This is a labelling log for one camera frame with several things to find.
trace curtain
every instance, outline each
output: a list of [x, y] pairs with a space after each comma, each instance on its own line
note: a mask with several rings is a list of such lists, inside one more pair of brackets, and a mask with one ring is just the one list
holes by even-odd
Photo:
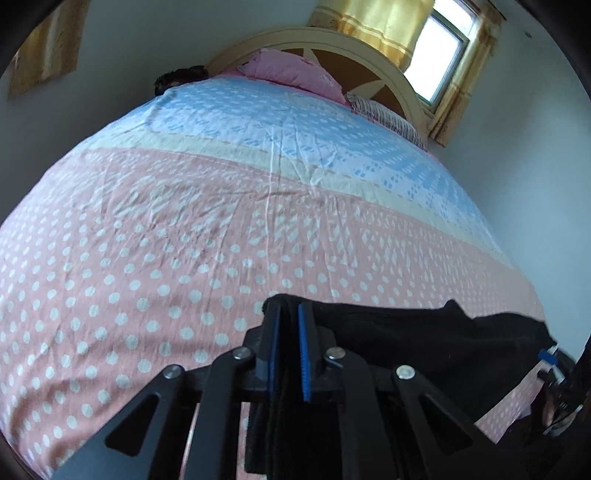
[[435, 0], [320, 0], [309, 25], [363, 40], [404, 72], [434, 3]]
[[31, 32], [15, 57], [10, 97], [76, 70], [89, 2], [62, 2]]
[[485, 2], [480, 8], [473, 29], [475, 33], [429, 127], [429, 136], [444, 147], [466, 111], [478, 77], [495, 51], [503, 21], [502, 14], [491, 3]]

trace silver screw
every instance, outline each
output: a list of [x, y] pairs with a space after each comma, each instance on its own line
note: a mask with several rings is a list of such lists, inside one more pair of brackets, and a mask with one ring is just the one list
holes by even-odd
[[339, 346], [332, 346], [326, 351], [326, 356], [331, 360], [340, 360], [346, 355], [344, 348]]
[[410, 380], [414, 377], [414, 368], [409, 367], [408, 365], [400, 365], [396, 369], [396, 374], [400, 380]]
[[252, 352], [247, 346], [239, 346], [232, 350], [232, 355], [236, 360], [246, 360], [252, 355]]
[[183, 369], [178, 365], [169, 365], [164, 369], [164, 378], [168, 378], [172, 380], [173, 378], [177, 378]]

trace curved headboard frame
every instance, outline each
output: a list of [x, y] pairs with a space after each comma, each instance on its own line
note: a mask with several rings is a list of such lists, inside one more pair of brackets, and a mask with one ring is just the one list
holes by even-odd
[[352, 93], [371, 98], [386, 86], [411, 122], [427, 142], [427, 124], [418, 97], [406, 77], [382, 53], [357, 38], [316, 27], [293, 27], [272, 30], [241, 40], [217, 54], [207, 65], [210, 75], [217, 75], [246, 63], [261, 48], [303, 49], [303, 56], [319, 63], [313, 50], [324, 50], [347, 57], [373, 72], [378, 80], [364, 83]]

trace window pane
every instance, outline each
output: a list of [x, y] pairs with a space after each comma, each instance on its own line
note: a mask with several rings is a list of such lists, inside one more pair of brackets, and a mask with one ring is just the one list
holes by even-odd
[[447, 18], [465, 36], [470, 34], [476, 15], [461, 0], [435, 0], [435, 10]]
[[415, 92], [432, 103], [439, 92], [462, 44], [433, 17], [429, 17], [418, 38], [413, 60], [404, 73]]

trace pink polka dot fabric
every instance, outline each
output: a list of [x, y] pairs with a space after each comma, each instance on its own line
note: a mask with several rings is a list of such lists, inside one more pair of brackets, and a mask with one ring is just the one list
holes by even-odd
[[[0, 428], [45, 478], [166, 365], [240, 345], [278, 292], [543, 318], [518, 270], [377, 203], [379, 186], [349, 191], [327, 169], [338, 188], [321, 187], [321, 169], [301, 181], [289, 158], [264, 169], [176, 135], [74, 149], [0, 228]], [[539, 390], [535, 372], [477, 423], [493, 440]]]

